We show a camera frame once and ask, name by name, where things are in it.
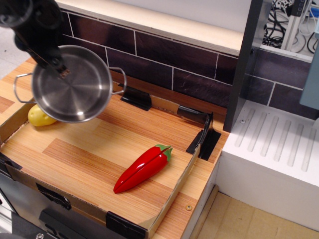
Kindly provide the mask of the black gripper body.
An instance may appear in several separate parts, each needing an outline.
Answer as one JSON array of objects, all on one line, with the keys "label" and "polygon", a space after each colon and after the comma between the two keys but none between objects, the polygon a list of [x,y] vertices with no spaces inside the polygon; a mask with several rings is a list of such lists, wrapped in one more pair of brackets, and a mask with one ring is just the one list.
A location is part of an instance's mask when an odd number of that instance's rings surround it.
[{"label": "black gripper body", "polygon": [[58,47],[61,10],[54,0],[11,0],[9,26],[22,48],[42,68],[64,65]]}]

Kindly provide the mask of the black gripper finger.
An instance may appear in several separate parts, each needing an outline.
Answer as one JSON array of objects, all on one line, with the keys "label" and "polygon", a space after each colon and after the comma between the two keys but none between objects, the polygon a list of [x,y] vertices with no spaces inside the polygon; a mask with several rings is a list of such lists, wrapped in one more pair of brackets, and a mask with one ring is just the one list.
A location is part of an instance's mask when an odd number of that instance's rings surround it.
[{"label": "black gripper finger", "polygon": [[70,70],[65,65],[56,68],[56,71],[61,79],[65,79],[70,74]]}]

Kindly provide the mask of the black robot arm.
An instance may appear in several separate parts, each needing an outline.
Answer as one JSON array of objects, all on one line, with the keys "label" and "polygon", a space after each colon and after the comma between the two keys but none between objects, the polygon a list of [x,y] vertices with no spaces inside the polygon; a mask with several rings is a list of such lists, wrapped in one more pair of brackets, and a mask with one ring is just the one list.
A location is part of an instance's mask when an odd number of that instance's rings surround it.
[{"label": "black robot arm", "polygon": [[70,71],[58,44],[62,22],[61,10],[54,0],[0,2],[0,25],[14,31],[17,48],[27,52],[40,67],[50,67],[65,78]]}]

